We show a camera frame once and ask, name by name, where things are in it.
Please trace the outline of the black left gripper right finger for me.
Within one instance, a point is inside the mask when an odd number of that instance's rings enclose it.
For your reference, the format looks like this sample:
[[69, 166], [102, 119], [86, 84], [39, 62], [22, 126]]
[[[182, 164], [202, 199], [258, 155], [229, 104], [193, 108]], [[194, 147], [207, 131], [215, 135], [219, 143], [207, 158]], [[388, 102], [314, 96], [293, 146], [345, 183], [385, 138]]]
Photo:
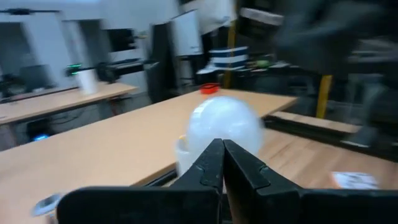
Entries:
[[225, 140], [224, 179], [240, 224], [398, 224], [398, 190], [305, 189]]

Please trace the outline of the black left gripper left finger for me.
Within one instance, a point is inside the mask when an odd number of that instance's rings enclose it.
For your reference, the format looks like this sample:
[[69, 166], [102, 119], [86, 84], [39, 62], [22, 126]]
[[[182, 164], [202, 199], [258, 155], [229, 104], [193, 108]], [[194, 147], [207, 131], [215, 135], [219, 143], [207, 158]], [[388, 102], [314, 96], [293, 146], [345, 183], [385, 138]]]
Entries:
[[169, 187], [83, 187], [57, 206], [58, 224], [219, 224], [224, 142], [214, 139]]

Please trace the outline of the white lightbulb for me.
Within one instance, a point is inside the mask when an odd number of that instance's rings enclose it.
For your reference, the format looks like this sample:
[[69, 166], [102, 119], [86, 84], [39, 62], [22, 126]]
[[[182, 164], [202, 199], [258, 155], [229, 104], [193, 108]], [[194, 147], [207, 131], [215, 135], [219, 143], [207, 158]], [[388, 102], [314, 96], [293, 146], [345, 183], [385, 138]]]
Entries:
[[176, 143], [177, 174], [182, 176], [214, 139], [230, 139], [253, 155], [264, 145], [264, 125], [254, 109], [232, 96], [212, 96], [190, 115]]

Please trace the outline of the beige wooden desk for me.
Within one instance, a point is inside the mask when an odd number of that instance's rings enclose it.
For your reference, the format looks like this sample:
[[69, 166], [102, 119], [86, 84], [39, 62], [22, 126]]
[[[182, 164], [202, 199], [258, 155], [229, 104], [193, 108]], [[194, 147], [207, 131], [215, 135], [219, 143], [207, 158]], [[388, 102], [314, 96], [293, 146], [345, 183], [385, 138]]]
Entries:
[[175, 163], [199, 92], [0, 152], [0, 224], [31, 222], [41, 199], [87, 185], [131, 185]]

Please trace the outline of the white patterned packet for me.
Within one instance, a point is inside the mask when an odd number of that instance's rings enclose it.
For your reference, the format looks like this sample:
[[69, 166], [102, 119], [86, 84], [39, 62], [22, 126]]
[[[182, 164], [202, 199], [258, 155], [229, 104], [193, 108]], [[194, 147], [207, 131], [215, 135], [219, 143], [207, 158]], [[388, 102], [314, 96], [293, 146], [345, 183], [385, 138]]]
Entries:
[[332, 184], [339, 189], [378, 189], [377, 180], [370, 174], [363, 172], [332, 172]]

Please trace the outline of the red box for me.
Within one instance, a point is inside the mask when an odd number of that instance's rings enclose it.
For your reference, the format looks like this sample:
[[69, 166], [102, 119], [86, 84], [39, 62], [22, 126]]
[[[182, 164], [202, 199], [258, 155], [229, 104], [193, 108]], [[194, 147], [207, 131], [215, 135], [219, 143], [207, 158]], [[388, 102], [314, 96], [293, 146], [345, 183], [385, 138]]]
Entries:
[[202, 95], [212, 95], [219, 91], [220, 85], [218, 83], [205, 83], [200, 86], [200, 93]]

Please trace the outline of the grey round desk grommet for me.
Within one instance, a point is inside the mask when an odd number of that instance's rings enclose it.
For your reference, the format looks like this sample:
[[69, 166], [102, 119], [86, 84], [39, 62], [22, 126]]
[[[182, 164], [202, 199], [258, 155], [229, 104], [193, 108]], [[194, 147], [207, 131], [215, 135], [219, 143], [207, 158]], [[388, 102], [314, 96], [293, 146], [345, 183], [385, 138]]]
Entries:
[[30, 214], [33, 217], [37, 217], [53, 212], [56, 209], [62, 197], [63, 197], [62, 194], [53, 194], [47, 198], [40, 200], [34, 205]]

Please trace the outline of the black upright panel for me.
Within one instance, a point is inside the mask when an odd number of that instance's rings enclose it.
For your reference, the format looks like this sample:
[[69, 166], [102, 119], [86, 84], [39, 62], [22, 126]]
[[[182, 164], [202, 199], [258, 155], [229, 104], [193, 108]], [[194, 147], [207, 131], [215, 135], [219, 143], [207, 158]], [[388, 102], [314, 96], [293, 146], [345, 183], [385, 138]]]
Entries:
[[168, 23], [152, 26], [152, 52], [149, 60], [153, 62], [147, 71], [147, 91], [150, 100], [158, 103], [170, 99], [171, 90], [176, 84]]

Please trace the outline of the blue white striped box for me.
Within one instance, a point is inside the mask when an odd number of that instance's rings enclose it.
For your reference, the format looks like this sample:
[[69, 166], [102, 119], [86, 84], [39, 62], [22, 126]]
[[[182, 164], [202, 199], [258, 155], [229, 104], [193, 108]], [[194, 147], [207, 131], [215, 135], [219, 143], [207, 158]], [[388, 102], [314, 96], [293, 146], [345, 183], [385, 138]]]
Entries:
[[248, 47], [216, 48], [209, 51], [210, 62], [197, 71], [197, 75], [214, 72], [216, 70], [239, 70], [246, 66], [248, 61]]

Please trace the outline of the white paper cup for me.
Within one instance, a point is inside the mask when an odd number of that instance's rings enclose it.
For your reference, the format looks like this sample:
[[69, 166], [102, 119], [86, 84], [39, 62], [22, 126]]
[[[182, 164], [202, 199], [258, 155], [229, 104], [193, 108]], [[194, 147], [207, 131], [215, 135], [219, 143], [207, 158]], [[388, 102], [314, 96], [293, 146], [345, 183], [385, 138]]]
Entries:
[[98, 91], [98, 81], [94, 69], [80, 70], [75, 75], [79, 88], [84, 95], [92, 95]]

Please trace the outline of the white board panel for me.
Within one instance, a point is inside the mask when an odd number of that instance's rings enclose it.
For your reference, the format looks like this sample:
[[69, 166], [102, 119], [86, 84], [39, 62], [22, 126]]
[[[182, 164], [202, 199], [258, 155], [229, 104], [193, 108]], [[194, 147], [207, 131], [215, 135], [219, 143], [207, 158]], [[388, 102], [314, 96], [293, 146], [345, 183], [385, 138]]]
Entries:
[[186, 57], [203, 53], [197, 10], [171, 18], [170, 24], [176, 56]]

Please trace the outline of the beige background desk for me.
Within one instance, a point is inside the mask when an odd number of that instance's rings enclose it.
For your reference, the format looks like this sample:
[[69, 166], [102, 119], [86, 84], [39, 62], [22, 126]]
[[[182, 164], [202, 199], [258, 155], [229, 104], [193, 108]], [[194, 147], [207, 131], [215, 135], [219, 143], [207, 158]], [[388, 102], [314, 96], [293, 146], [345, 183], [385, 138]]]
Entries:
[[84, 95], [80, 90], [74, 89], [1, 104], [0, 125], [96, 103], [137, 89], [136, 86], [124, 83], [100, 83], [98, 92], [93, 95]]

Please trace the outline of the black monitor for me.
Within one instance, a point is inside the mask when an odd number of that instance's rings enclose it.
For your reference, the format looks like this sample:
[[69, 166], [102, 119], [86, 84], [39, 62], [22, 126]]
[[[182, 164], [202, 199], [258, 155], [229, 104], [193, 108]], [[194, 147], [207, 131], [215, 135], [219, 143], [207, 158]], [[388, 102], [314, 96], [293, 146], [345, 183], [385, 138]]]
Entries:
[[134, 31], [132, 29], [107, 29], [106, 33], [113, 52], [136, 48]]

